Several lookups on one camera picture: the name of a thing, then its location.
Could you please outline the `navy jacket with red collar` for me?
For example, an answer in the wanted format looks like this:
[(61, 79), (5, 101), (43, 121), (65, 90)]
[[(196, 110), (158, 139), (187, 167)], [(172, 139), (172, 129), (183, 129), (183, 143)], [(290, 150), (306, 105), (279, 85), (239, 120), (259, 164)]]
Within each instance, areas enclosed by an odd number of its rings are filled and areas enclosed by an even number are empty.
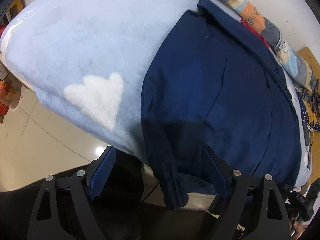
[(210, 0), (186, 11), (143, 81), (145, 150), (168, 208), (188, 193), (217, 194), (201, 151), (209, 146), (231, 168), (279, 185), (297, 181), (298, 116), (284, 72), (265, 44)]

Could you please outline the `dark patterned cloth pile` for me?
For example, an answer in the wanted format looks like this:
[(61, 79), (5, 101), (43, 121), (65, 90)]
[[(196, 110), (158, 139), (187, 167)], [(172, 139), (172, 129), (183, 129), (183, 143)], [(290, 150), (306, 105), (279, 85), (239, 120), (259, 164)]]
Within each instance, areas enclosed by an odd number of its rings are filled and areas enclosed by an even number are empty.
[(301, 108), (305, 144), (311, 150), (310, 135), (312, 132), (319, 132), (319, 79), (316, 80), (316, 86), (312, 92), (299, 84), (295, 85), (295, 89)]

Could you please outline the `red items on floor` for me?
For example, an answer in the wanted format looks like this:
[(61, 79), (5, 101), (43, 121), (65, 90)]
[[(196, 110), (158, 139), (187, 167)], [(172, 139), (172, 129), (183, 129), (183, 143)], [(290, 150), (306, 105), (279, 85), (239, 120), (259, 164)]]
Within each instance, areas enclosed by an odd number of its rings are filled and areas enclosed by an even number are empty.
[(1, 61), (1, 85), (0, 85), (0, 118), (1, 124), (10, 109), (15, 109), (21, 98), (22, 83), (6, 68)]

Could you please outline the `light blue cloud blanket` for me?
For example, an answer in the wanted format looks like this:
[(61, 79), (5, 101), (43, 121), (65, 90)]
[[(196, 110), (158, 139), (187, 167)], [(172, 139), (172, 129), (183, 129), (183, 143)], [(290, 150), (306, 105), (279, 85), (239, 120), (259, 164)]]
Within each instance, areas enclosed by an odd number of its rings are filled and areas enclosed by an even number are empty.
[(1, 36), (8, 70), (49, 110), (146, 162), (143, 77), (198, 0), (35, 0)]

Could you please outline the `colourful patchwork quilt roll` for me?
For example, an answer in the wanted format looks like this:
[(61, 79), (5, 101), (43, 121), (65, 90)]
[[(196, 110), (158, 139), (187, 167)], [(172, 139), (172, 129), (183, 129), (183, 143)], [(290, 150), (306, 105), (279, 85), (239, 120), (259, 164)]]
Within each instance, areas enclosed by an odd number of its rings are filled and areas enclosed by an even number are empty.
[(287, 43), (280, 29), (263, 16), (249, 0), (219, 0), (234, 10), (249, 26), (270, 45), (287, 73), (312, 92), (316, 78), (311, 66)]

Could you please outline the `brown wooden board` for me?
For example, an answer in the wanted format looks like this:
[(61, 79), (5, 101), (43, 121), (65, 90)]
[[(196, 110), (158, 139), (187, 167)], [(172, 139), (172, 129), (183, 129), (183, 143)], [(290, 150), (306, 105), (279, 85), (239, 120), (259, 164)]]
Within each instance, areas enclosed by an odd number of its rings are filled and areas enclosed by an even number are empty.
[(320, 65), (318, 61), (316, 60), (315, 56), (309, 49), (309, 47), (304, 47), (303, 49), (298, 51), (298, 54), (311, 66), (315, 78), (320, 78)]

